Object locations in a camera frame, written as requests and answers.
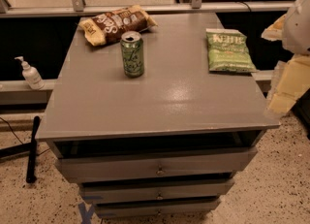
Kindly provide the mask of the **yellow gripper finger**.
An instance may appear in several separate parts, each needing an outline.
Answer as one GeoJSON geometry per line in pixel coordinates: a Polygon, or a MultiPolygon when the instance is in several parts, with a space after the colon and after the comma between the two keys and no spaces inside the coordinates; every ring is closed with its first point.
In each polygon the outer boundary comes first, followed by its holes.
{"type": "Polygon", "coordinates": [[[286,15],[280,16],[271,25],[269,25],[262,33],[261,37],[265,40],[274,42],[283,40],[283,26],[286,15]]]}
{"type": "Polygon", "coordinates": [[[288,62],[279,61],[271,77],[266,110],[285,115],[310,89],[310,56],[295,54],[288,62]]]}

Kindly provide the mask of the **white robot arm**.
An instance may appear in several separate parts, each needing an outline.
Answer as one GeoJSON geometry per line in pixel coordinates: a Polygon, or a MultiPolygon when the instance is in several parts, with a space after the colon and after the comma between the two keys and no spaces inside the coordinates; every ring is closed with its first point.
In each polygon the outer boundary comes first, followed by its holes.
{"type": "Polygon", "coordinates": [[[310,89],[310,0],[295,0],[288,11],[267,27],[262,37],[281,41],[293,57],[274,68],[266,111],[285,115],[310,89]]]}

